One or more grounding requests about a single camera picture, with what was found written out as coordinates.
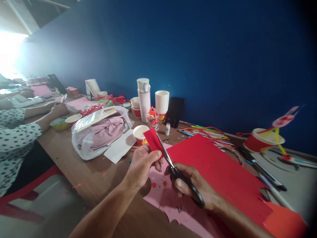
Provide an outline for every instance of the green bowl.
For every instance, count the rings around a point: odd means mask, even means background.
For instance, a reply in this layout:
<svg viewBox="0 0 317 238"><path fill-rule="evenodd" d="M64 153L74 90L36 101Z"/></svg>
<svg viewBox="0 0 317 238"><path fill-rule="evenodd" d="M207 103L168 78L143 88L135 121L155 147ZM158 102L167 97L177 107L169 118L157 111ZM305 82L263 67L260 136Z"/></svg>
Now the green bowl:
<svg viewBox="0 0 317 238"><path fill-rule="evenodd" d="M55 119L50 123L50 126L57 131L64 130L69 127L69 124L65 122L66 119L67 117L60 117L58 119Z"/></svg>

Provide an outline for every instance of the white thermos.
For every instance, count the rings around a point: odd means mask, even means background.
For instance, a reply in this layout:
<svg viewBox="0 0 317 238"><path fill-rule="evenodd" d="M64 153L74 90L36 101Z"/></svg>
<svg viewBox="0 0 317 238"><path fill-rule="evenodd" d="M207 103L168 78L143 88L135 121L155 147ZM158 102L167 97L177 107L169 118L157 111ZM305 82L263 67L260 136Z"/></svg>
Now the white thermos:
<svg viewBox="0 0 317 238"><path fill-rule="evenodd" d="M138 83L138 95L141 111L141 120L145 123L148 122L147 114L151 109L151 97L150 97L150 84L149 79L141 78L137 79Z"/></svg>

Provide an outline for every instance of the thermos lid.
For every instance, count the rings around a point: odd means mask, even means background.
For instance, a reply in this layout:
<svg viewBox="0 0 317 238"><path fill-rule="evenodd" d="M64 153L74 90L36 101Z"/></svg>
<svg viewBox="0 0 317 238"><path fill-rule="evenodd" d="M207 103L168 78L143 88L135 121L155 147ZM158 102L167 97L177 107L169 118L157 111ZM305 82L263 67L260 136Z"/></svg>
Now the thermos lid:
<svg viewBox="0 0 317 238"><path fill-rule="evenodd" d="M137 79L136 82L138 83L138 92L139 93L148 93L150 91L150 84L149 84L149 79L146 78L141 78Z"/></svg>

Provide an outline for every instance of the black phone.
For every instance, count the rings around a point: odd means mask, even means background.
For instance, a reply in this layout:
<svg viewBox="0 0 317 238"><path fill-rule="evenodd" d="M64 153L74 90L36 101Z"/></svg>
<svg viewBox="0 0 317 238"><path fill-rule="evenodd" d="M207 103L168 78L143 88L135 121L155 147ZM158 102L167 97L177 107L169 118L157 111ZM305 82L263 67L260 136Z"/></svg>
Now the black phone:
<svg viewBox="0 0 317 238"><path fill-rule="evenodd" d="M170 123L171 127L177 128L179 119L184 112L185 99L171 97L168 111L166 113L166 123Z"/></svg>

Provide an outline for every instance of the white polka dot sleeve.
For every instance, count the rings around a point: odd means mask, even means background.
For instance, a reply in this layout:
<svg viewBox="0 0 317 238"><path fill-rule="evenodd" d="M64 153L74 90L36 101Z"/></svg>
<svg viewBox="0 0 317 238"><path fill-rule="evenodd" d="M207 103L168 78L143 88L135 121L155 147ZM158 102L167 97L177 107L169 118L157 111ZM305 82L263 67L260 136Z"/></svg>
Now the white polka dot sleeve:
<svg viewBox="0 0 317 238"><path fill-rule="evenodd" d="M42 129L35 122L12 130L0 128L0 152L23 148L35 141L42 133Z"/></svg>
<svg viewBox="0 0 317 238"><path fill-rule="evenodd" d="M6 124L23 121L25 110L25 108L19 108L0 111L0 126L4 127Z"/></svg>

